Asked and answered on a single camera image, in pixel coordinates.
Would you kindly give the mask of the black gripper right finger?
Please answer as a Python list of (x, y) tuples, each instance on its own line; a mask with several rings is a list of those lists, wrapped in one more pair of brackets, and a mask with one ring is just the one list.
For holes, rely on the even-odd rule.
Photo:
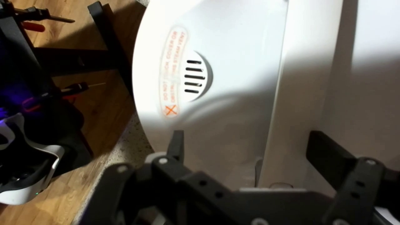
[(312, 131), (308, 136), (306, 159), (337, 191), (353, 169), (356, 158), (322, 132)]

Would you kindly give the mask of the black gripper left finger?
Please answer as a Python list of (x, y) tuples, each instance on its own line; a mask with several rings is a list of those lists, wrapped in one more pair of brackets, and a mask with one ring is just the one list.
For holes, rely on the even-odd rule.
[(167, 147), (167, 156), (177, 162), (183, 161), (183, 132), (175, 131)]

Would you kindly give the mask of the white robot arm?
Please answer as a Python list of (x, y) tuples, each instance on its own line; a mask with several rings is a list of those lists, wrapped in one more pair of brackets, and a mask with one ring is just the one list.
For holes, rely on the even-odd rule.
[[(285, 23), (145, 22), (133, 49), (132, 88), (147, 139), (185, 142), (176, 168), (207, 171), (266, 142)], [(33, 49), (13, 18), (1, 22), (1, 201), (20, 206), (88, 159), (77, 112), (43, 74), (71, 53)]]

